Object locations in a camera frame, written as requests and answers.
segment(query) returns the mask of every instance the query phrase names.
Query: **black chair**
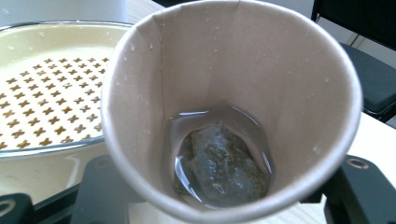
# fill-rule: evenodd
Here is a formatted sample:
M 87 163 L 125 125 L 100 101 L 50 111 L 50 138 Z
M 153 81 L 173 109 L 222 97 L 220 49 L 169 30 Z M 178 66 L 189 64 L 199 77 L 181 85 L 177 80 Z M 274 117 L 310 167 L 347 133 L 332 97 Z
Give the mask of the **black chair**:
M 311 20 L 320 18 L 396 50 L 394 0 L 315 0 Z M 363 112 L 382 122 L 391 119 L 396 115 L 396 69 L 349 45 L 341 46 L 358 73 Z

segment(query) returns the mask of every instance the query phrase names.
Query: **tea bag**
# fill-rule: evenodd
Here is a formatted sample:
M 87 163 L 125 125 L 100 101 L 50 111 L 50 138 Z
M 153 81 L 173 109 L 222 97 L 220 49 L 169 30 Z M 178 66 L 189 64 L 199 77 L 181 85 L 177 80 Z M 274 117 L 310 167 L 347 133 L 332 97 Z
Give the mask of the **tea bag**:
M 177 191 L 210 206 L 254 202 L 268 189 L 268 178 L 249 157 L 245 142 L 221 121 L 188 134 L 177 160 Z

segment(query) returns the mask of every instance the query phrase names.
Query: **black holder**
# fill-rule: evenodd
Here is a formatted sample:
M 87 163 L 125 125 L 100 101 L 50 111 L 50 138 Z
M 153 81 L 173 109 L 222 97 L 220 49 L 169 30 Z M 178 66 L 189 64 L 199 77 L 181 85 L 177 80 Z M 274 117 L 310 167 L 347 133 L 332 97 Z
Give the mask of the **black holder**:
M 301 203 L 327 197 L 329 224 L 396 224 L 396 190 L 371 162 L 346 156 L 334 176 Z M 81 183 L 36 205 L 22 193 L 0 197 L 0 224 L 129 223 L 128 203 L 142 203 L 108 156 L 91 160 Z

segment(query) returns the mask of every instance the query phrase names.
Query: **paper cup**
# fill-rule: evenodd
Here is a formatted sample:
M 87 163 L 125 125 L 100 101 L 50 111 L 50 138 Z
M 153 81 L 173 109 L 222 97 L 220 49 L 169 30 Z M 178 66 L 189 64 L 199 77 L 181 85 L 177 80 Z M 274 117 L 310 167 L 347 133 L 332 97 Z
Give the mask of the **paper cup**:
M 189 222 L 270 215 L 308 196 L 338 168 L 355 136 L 361 87 L 347 55 L 304 16 L 255 1 L 204 1 L 154 13 L 120 41 L 102 96 L 104 135 L 142 197 Z M 201 210 L 172 189 L 167 120 L 234 105 L 266 131 L 275 170 L 255 202 Z

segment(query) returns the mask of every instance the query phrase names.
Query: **white table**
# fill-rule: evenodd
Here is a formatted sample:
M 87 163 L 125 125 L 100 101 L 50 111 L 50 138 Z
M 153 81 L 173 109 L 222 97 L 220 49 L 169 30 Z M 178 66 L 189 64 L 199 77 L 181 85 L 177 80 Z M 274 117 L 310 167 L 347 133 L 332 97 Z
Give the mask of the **white table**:
M 163 7 L 150 0 L 127 0 L 129 22 L 136 23 L 145 16 Z M 382 171 L 396 188 L 396 130 L 365 114 L 356 138 L 348 152 L 349 155 L 364 158 Z M 320 204 L 295 204 L 270 217 L 249 223 L 326 223 L 323 214 L 324 200 Z M 130 223 L 184 223 L 169 217 L 148 203 L 132 205 Z

